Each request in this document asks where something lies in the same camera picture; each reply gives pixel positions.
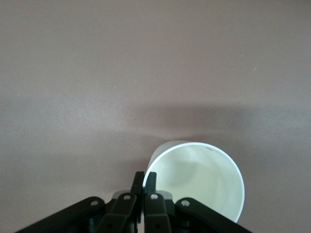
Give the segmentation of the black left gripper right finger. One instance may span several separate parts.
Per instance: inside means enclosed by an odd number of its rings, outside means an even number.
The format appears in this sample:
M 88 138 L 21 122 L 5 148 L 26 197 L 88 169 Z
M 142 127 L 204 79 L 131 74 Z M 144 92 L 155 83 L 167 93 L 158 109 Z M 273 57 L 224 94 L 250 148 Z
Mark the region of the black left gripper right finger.
M 173 202 L 171 193 L 156 190 L 156 173 L 144 187 L 146 233 L 244 233 L 246 228 L 193 198 Z

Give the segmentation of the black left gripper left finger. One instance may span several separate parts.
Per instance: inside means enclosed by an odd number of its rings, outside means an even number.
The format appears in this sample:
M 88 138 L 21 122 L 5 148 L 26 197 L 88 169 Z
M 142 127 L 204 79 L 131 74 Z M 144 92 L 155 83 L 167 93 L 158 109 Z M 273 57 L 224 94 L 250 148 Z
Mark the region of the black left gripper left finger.
M 144 172 L 136 172 L 130 190 L 110 202 L 89 197 L 35 222 L 19 233 L 136 233 L 140 222 Z

